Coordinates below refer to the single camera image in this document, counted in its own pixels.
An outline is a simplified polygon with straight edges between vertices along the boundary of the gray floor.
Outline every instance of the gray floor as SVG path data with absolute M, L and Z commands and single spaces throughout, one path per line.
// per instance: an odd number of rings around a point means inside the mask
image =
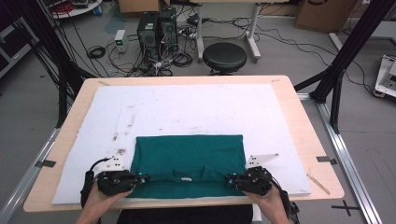
M 128 35 L 135 34 L 137 19 L 127 22 L 115 22 L 114 11 L 104 8 L 101 17 L 94 17 L 91 13 L 74 18 L 82 40 L 88 47 L 94 45 L 105 46 L 114 37 L 105 27 L 119 26 L 127 30 Z M 62 21 L 69 40 L 78 49 L 80 55 L 87 62 L 84 50 L 78 41 L 71 20 Z M 295 29 L 293 18 L 264 18 L 259 19 L 258 25 L 262 29 L 277 29 L 282 37 L 294 39 L 298 43 L 310 43 L 321 46 L 331 52 L 336 52 L 332 41 L 326 34 Z M 204 35 L 235 36 L 241 31 L 231 25 L 207 25 Z M 274 31 L 265 32 L 267 35 L 277 36 Z M 347 37 L 340 34 L 344 41 Z M 205 39 L 211 44 L 217 40 Z M 247 52 L 246 42 L 232 40 Z M 295 46 L 286 45 L 269 37 L 261 35 L 257 42 L 262 58 L 254 63 L 249 57 L 247 64 L 237 75 L 287 75 L 293 84 L 306 80 L 323 71 L 327 66 L 318 55 L 298 50 Z M 131 42 L 126 54 L 120 56 L 120 64 L 134 62 L 136 58 L 137 42 Z M 322 49 L 303 46 L 307 50 L 318 52 L 330 63 L 333 56 Z M 365 82 L 373 87 L 376 81 L 380 57 L 383 54 L 396 55 L 396 46 L 389 40 L 369 40 L 362 49 L 356 62 L 365 73 Z M 186 68 L 172 67 L 174 76 L 205 76 L 210 69 L 204 64 L 198 64 L 193 52 L 194 63 Z M 108 72 L 114 71 L 106 59 L 99 60 Z M 348 69 L 349 77 L 362 82 L 362 72 L 352 64 Z M 308 87 L 301 92 L 310 92 L 315 86 Z M 6 76 L 0 79 L 0 204 L 3 205 L 18 185 L 22 176 L 33 162 L 37 152 L 46 143 L 58 118 L 57 90 L 49 76 L 35 55 L 28 53 Z M 313 102 L 303 102 L 304 108 L 311 118 L 318 136 L 330 158 L 335 158 L 331 141 L 323 127 L 318 110 Z M 341 135 L 360 171 L 361 178 L 367 188 L 375 208 L 383 223 L 394 223 L 396 219 L 396 120 L 394 118 L 396 103 L 374 98 L 362 86 L 351 83 L 344 78 L 339 126 Z M 340 165 L 334 165 L 346 195 L 343 199 L 330 201 L 297 202 L 301 212 L 301 223 L 364 223 L 359 210 L 334 209 L 332 205 L 343 206 L 343 200 L 348 206 L 359 206 L 351 192 Z M 118 211 L 109 212 L 104 223 L 115 223 Z M 20 208 L 10 223 L 70 223 L 78 216 L 78 212 L 57 213 L 25 213 Z

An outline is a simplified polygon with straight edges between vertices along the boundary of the round stool seat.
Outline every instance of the round stool seat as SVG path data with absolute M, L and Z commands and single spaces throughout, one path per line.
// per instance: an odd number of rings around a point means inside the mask
M 221 73 L 237 71 L 245 65 L 247 57 L 244 49 L 231 43 L 210 45 L 203 55 L 206 65 Z

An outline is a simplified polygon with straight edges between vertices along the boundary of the white sheet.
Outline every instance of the white sheet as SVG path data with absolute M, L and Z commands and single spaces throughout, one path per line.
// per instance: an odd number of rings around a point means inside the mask
M 279 157 L 263 167 L 289 195 L 311 193 L 276 96 L 268 84 L 101 87 L 78 132 L 52 203 L 79 203 L 91 165 L 126 149 L 137 136 L 242 134 L 246 158 Z

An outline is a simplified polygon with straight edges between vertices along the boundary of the teal fabric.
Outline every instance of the teal fabric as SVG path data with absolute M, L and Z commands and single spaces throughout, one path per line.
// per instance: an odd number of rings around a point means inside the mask
M 150 174 L 133 198 L 183 199 L 242 196 L 224 176 L 245 172 L 242 135 L 136 137 L 131 171 Z

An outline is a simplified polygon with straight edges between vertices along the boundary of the human arm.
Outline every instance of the human arm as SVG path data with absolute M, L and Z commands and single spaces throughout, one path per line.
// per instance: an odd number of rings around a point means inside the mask
M 121 198 L 125 198 L 131 193 L 131 191 L 127 191 L 113 196 L 106 196 L 99 191 L 97 183 L 94 183 L 90 196 L 76 224 L 96 224 L 99 218 L 111 207 L 111 205 L 113 205 L 113 203 Z
M 263 196 L 245 191 L 244 193 L 260 207 L 272 224 L 290 224 L 277 188 L 272 187 Z

